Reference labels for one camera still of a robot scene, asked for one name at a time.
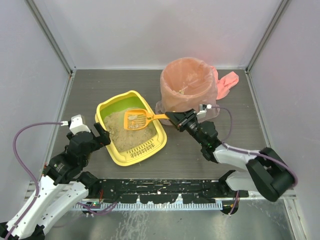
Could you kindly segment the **yellow green litter box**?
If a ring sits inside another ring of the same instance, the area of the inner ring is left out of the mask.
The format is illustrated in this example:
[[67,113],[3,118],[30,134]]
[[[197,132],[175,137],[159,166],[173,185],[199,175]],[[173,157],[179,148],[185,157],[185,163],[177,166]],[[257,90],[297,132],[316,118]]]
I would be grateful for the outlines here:
[[112,160],[127,167],[153,156],[167,143],[167,134],[159,120],[152,121],[141,130],[126,130],[124,115],[128,110],[154,111],[147,101],[134,90],[118,94],[96,108],[95,121],[109,132],[111,143],[106,146]]

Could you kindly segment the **bin with pink bag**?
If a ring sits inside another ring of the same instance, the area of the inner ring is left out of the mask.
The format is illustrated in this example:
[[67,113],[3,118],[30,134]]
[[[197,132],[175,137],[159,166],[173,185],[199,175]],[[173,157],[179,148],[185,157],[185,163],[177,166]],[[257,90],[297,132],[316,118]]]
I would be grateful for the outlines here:
[[210,121],[220,114],[217,108],[218,89],[214,71],[204,61],[184,57],[170,62],[160,75],[161,100],[155,105],[156,114],[199,111],[199,105],[212,105],[200,122]]

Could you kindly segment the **orange litter scoop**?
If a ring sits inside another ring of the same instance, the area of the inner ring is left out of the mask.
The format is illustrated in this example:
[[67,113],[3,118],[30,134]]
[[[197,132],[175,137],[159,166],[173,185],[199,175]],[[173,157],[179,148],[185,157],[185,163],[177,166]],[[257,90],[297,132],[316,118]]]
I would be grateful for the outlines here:
[[123,127],[128,131],[137,131],[146,128],[154,120],[168,120],[165,114],[154,114],[146,109],[137,108],[124,113]]

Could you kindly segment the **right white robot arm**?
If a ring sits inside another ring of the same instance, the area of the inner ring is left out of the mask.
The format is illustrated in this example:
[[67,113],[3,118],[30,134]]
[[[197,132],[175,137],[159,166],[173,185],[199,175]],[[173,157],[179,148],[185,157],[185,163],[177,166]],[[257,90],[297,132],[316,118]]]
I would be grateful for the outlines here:
[[226,176],[225,184],[231,190],[257,191],[268,201],[275,202],[298,184],[297,175],[272,148],[248,150],[233,147],[219,140],[213,122],[199,122],[194,109],[166,112],[165,115],[179,132],[187,131],[197,141],[206,160],[242,170]]

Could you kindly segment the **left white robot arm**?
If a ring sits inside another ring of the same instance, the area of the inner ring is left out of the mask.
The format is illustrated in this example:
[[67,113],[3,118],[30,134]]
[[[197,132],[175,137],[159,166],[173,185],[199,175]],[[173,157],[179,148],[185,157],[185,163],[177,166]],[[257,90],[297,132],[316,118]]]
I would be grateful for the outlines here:
[[63,152],[50,159],[39,180],[17,152],[19,135],[35,125],[23,127],[13,138],[13,153],[33,180],[35,191],[11,220],[0,224],[0,236],[5,240],[43,240],[65,212],[98,190],[99,179],[83,169],[88,165],[93,152],[111,143],[109,132],[100,123],[94,124],[98,136],[87,125],[76,123],[75,120],[57,122],[57,125],[69,127],[69,144]]

